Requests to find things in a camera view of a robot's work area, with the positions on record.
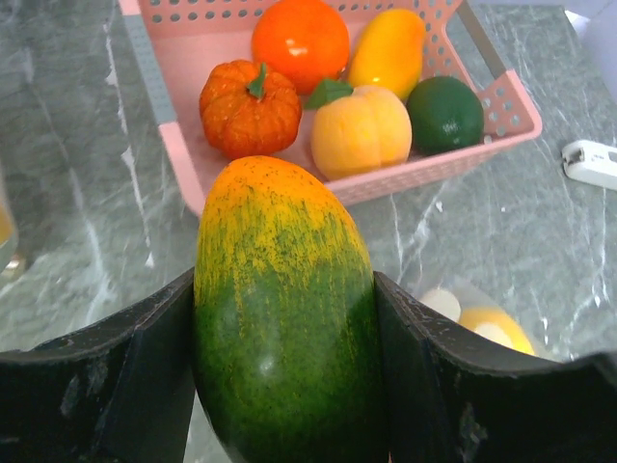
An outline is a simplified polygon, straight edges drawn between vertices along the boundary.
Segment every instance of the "orange pumpkin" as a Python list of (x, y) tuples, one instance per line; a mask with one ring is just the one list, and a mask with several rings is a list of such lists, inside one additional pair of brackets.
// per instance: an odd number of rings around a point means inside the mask
[(302, 104), (294, 85), (265, 64), (236, 60), (215, 67), (200, 94), (208, 143), (229, 159), (271, 155), (298, 136)]

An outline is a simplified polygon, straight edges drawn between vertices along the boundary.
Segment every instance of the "white plug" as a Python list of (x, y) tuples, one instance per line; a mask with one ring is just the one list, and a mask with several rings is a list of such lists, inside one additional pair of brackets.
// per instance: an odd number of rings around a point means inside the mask
[(617, 149), (577, 140), (561, 150), (563, 170), (572, 180), (617, 190)]

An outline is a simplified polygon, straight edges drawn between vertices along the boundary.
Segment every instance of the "pumpkin stem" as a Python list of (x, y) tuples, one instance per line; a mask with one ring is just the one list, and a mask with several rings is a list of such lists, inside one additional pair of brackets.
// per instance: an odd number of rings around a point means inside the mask
[(308, 98), (305, 109), (319, 109), (336, 99), (349, 96), (353, 92), (354, 88), (346, 82), (324, 79), (319, 82), (319, 85)]
[(249, 94), (251, 94), (257, 99), (262, 99), (263, 96), (265, 95), (265, 90), (263, 90), (263, 83), (265, 80), (266, 80), (266, 64), (261, 63), (261, 66), (259, 67), (259, 75), (253, 82), (247, 85), (247, 90), (249, 91)]

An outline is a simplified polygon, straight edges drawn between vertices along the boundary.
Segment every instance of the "gray marble surface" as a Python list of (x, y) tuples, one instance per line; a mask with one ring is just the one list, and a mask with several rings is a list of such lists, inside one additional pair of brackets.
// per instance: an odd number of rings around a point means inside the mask
[[(559, 150), (617, 145), (617, 107), (558, 7), (476, 11), (544, 133), (471, 173), (350, 208), (411, 293), (458, 276), (559, 359), (617, 347), (617, 194), (568, 180)], [(480, 85), (461, 24), (450, 37)], [(135, 302), (193, 265), (184, 208), (112, 0), (0, 0), (0, 160), (31, 267), (0, 290), (0, 349)], [(186, 462), (226, 462), (196, 402)]]

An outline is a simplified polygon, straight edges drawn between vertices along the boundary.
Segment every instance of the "lime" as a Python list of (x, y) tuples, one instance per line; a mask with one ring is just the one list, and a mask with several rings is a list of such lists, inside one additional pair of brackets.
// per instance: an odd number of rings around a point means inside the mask
[(472, 89), (455, 77), (430, 77), (407, 99), (414, 148), (438, 154), (477, 145), (484, 132), (484, 110)]

